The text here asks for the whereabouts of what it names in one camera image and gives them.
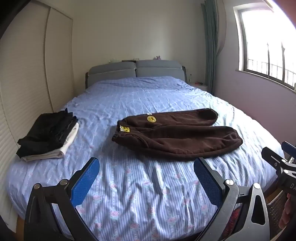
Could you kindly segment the right hand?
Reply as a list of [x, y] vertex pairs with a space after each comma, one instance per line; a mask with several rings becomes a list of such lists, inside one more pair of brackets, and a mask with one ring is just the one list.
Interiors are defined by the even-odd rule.
[[280, 221], [279, 228], [284, 229], [291, 220], [293, 213], [295, 212], [295, 197], [291, 194], [287, 194], [287, 201], [285, 203]]

